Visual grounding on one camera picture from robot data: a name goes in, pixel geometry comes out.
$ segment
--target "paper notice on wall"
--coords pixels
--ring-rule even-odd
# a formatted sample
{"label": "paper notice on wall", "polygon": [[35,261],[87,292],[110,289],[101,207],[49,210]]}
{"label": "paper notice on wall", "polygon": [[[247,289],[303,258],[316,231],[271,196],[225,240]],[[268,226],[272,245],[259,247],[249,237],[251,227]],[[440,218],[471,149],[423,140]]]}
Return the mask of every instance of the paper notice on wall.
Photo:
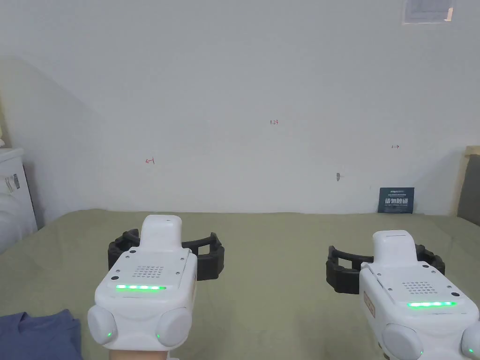
{"label": "paper notice on wall", "polygon": [[406,0],[404,24],[443,24],[452,21],[454,0]]}
{"label": "paper notice on wall", "polygon": [[412,214],[415,188],[380,188],[379,213]]}
{"label": "paper notice on wall", "polygon": [[0,193],[11,194],[20,188],[17,174],[11,176],[0,176]]}

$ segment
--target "white plastic casing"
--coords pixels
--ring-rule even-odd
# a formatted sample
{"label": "white plastic casing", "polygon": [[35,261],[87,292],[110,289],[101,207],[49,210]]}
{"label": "white plastic casing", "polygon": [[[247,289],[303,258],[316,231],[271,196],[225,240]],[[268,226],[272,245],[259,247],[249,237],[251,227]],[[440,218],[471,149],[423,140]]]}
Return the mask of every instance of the white plastic casing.
{"label": "white plastic casing", "polygon": [[[385,354],[391,360],[475,359],[474,345],[466,344],[480,339],[477,306],[437,269],[417,261],[408,232],[379,231],[373,241],[374,262],[361,266],[360,297]],[[444,303],[456,305],[433,306]]]}
{"label": "white plastic casing", "polygon": [[108,349],[169,351],[187,339],[192,325],[197,257],[181,246],[177,216],[149,215],[140,239],[97,287],[88,325]]}

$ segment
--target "green indicator light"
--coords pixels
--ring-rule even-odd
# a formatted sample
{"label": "green indicator light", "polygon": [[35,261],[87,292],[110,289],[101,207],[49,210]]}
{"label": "green indicator light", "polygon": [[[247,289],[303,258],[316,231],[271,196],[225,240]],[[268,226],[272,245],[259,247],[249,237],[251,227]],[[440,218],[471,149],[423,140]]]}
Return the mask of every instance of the green indicator light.
{"label": "green indicator light", "polygon": [[429,308],[429,307],[455,306],[456,302],[451,302],[451,301],[409,302],[407,305],[411,308]]}
{"label": "green indicator light", "polygon": [[166,290],[165,286],[147,286],[147,285],[117,285],[118,291],[143,291],[143,292],[157,292],[159,290]]}

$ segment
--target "label sticker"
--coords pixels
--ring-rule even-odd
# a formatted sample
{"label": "label sticker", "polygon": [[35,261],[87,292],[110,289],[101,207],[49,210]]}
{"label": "label sticker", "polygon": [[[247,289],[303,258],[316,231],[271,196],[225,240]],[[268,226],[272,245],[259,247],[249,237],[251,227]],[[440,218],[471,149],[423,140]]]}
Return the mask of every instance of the label sticker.
{"label": "label sticker", "polygon": [[375,317],[375,306],[372,304],[372,301],[365,291],[363,292],[363,301],[365,302],[365,305],[367,305],[368,310],[372,313],[372,316]]}
{"label": "label sticker", "polygon": [[15,190],[20,188],[20,182],[18,181],[17,174],[11,176],[0,176],[0,192],[5,194],[11,194]]}

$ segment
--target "green tablecloth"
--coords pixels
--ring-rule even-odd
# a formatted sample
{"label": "green tablecloth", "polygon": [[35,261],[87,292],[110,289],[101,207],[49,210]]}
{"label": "green tablecloth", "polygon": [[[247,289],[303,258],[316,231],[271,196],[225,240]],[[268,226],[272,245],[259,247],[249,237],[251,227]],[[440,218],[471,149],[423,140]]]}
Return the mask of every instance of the green tablecloth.
{"label": "green tablecloth", "polygon": [[[82,321],[85,360],[107,359],[90,337],[86,314],[106,274],[107,246],[149,213],[70,213],[0,255],[0,315],[70,309]],[[409,231],[440,255],[446,275],[480,304],[480,227],[423,215],[182,213],[183,240],[218,234],[220,279],[199,282],[193,327],[173,353],[180,360],[382,359],[358,296],[325,281],[329,245],[373,254],[372,234]]]}

